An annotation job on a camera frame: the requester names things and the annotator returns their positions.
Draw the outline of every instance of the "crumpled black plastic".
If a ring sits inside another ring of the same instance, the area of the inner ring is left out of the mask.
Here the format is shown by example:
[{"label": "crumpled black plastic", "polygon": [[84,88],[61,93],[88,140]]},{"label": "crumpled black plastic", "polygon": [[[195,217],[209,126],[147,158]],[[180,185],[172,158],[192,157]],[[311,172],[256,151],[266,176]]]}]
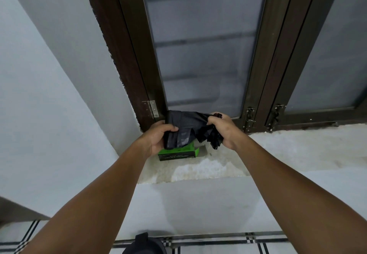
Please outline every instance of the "crumpled black plastic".
[{"label": "crumpled black plastic", "polygon": [[207,140],[213,149],[218,149],[223,142],[223,136],[220,135],[215,125],[207,125],[209,116],[222,118],[222,114],[219,113],[211,115],[169,110],[166,116],[166,124],[173,124],[178,127],[178,131],[166,131],[164,133],[164,148],[166,150],[181,148],[197,138],[200,143]]}]

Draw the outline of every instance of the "person's left arm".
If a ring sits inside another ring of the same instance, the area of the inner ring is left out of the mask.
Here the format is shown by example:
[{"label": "person's left arm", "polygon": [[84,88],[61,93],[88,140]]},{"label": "person's left arm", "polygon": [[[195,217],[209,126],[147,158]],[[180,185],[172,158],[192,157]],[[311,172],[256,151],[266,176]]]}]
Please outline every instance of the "person's left arm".
[{"label": "person's left arm", "polygon": [[22,254],[109,253],[146,159],[163,148],[171,124],[157,122],[102,175],[67,202]]}]

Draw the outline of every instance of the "window pane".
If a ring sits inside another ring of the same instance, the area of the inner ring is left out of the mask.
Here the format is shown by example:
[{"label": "window pane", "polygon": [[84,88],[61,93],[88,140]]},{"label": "window pane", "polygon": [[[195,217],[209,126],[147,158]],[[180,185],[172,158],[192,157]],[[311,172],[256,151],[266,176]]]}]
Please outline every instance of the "window pane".
[{"label": "window pane", "polygon": [[335,0],[286,112],[355,106],[367,87],[367,0]]},{"label": "window pane", "polygon": [[168,108],[240,116],[263,0],[145,0]]}]

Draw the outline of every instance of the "black object on floor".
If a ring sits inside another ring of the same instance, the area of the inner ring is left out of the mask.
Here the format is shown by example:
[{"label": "black object on floor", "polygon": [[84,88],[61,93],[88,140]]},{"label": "black object on floor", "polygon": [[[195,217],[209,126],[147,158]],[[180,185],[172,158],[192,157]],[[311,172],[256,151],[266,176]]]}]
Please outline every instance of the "black object on floor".
[{"label": "black object on floor", "polygon": [[163,243],[156,238],[149,238],[148,233],[135,236],[135,241],[130,244],[122,254],[167,254]]},{"label": "black object on floor", "polygon": [[222,118],[222,114],[219,113],[211,115],[199,112],[169,110],[166,116],[166,124],[173,124],[178,127],[178,131],[166,131],[164,133],[164,148],[166,150],[181,148],[197,138],[200,143],[207,140],[213,149],[218,149],[223,142],[223,136],[220,135],[215,125],[207,125],[210,116]]}]

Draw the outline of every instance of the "hand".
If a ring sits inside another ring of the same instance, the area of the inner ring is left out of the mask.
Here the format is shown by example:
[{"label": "hand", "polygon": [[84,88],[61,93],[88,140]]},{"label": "hand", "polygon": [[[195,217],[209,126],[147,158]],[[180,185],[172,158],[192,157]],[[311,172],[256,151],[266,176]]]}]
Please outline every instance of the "hand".
[{"label": "hand", "polygon": [[210,116],[208,118],[208,124],[215,125],[218,132],[223,136],[223,145],[228,149],[237,150],[237,142],[241,140],[245,134],[235,125],[228,115],[220,112],[214,113],[222,114],[222,118]]},{"label": "hand", "polygon": [[166,131],[178,131],[178,127],[159,121],[151,125],[137,141],[143,142],[147,147],[148,155],[153,156],[163,149],[163,135]]}]

